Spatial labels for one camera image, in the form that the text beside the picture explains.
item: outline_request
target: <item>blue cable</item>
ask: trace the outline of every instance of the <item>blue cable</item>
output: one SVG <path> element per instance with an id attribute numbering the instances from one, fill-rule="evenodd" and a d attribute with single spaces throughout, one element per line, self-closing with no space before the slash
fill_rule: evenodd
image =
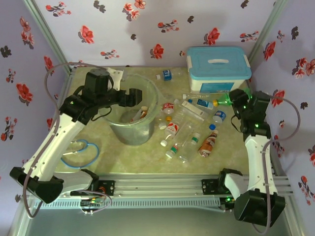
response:
<path id="1" fill-rule="evenodd" d="M 82 149 L 80 149 L 80 150 L 78 150 L 78 151 L 72 152 L 73 154 L 78 153 L 78 152 L 83 152 L 83 151 L 85 151 L 89 146 L 94 146 L 94 147 L 96 148 L 96 156 L 94 157 L 94 159 L 93 159 L 91 162 L 89 162 L 88 164 L 83 165 L 83 166 L 72 166 L 72 165 L 66 163 L 66 161 L 65 161 L 63 158 L 61 158 L 61 161 L 62 161 L 66 166 L 68 166 L 68 167 L 70 167 L 70 168 L 73 168 L 73 169 L 81 169 L 81 168 L 88 167 L 88 166 L 92 165 L 92 164 L 97 160 L 97 158 L 98 158 L 98 156 L 99 156 L 99 148 L 98 148 L 98 146 L 97 146 L 96 144 L 94 144 L 94 143 L 89 143 L 89 142 L 88 142 L 87 140 L 85 140 L 85 139 L 79 139 L 79 140 L 77 140 L 77 141 L 75 141 L 75 142 L 83 142 L 83 143 L 85 143 L 86 145 L 85 145 L 85 147 L 83 147 Z"/>

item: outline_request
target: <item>table top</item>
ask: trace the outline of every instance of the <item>table top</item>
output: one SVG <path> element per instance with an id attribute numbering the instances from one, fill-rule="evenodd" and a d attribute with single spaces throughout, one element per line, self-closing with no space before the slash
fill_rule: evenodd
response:
<path id="1" fill-rule="evenodd" d="M 189 93 L 188 72 L 186 68 L 164 68 L 164 67 L 126 67 L 119 68 L 125 70 L 124 73 L 140 74 L 152 80 L 162 94 L 172 94 L 175 98 L 181 98 L 183 93 Z M 156 75 L 165 69 L 179 72 L 180 76 L 174 76 L 171 81 L 157 80 Z M 85 76 L 91 67 L 78 67 L 71 82 L 68 95 L 85 82 Z M 74 140 L 86 139 L 99 146 L 100 154 L 92 165 L 87 167 L 97 175 L 107 173 L 144 173 L 144 174 L 211 174 L 217 175 L 223 168 L 230 168 L 241 171 L 243 174 L 249 173 L 248 155 L 243 142 L 243 134 L 236 131 L 231 125 L 230 119 L 234 115 L 231 107 L 224 107 L 226 119 L 218 128 L 219 134 L 214 149 L 209 157 L 204 158 L 197 153 L 189 163 L 182 163 L 178 157 L 169 159 L 165 152 L 171 145 L 162 147 L 159 143 L 163 139 L 164 131 L 157 127 L 153 136 L 140 146 L 127 146 L 122 144 L 111 130 L 109 124 L 104 119 L 95 122 L 90 121 L 86 127 L 76 136 Z M 237 127 L 239 121 L 233 120 Z M 201 134 L 201 145 L 203 140 L 210 134 L 210 130 L 205 128 Z M 86 151 L 65 158 L 73 165 L 88 163 L 95 156 L 94 147 L 90 146 Z M 56 172 L 76 172 L 60 162 Z"/>

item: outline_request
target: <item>orange bottle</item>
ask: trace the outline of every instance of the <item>orange bottle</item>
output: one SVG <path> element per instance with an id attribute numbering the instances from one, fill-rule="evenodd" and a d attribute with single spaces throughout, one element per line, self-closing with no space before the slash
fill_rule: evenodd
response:
<path id="1" fill-rule="evenodd" d="M 208 157 L 212 152 L 213 146 L 216 142 L 216 138 L 218 136 L 218 131 L 213 130 L 211 134 L 203 141 L 201 147 L 198 150 L 200 156 Z"/>

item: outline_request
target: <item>clear plastic bucket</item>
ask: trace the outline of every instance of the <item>clear plastic bucket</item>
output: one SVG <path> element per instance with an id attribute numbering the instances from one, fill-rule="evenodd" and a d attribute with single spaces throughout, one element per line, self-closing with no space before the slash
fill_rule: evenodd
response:
<path id="1" fill-rule="evenodd" d="M 160 111 L 159 91 L 155 84 L 138 74 L 124 76 L 121 81 L 121 89 L 129 93 L 129 89 L 142 90 L 142 101 L 134 107 L 112 106 L 112 112 L 104 119 L 110 124 L 117 138 L 127 145 L 141 145 L 147 142 L 153 135 L 155 116 Z M 142 106 L 148 107 L 147 115 L 130 122 Z M 106 114 L 109 109 L 101 109 L 101 115 Z"/>

